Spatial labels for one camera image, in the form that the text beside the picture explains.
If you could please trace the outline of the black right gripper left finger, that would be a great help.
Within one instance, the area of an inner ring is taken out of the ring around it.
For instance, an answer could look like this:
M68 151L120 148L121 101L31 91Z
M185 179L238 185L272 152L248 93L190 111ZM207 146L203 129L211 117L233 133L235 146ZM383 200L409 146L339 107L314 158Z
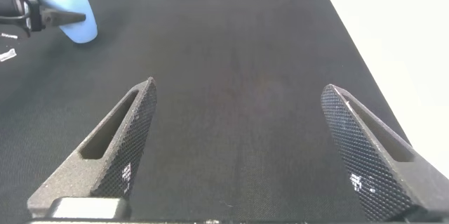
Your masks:
M156 106L152 77L132 87L27 200L31 215L63 198L128 199Z

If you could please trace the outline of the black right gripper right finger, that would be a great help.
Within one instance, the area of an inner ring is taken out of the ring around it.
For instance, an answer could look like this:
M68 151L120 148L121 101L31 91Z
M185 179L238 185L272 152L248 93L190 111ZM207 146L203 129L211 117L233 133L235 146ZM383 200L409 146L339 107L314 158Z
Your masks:
M370 222L448 221L448 179L399 134L333 84L321 109Z

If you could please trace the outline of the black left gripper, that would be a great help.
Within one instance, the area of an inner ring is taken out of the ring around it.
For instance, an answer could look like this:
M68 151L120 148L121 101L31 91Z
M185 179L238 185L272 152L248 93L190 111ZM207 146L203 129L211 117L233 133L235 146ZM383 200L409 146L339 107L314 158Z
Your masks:
M1 24L19 27L28 37L32 32L40 32L43 26L59 27L85 20L83 13L41 9L38 0L1 0Z

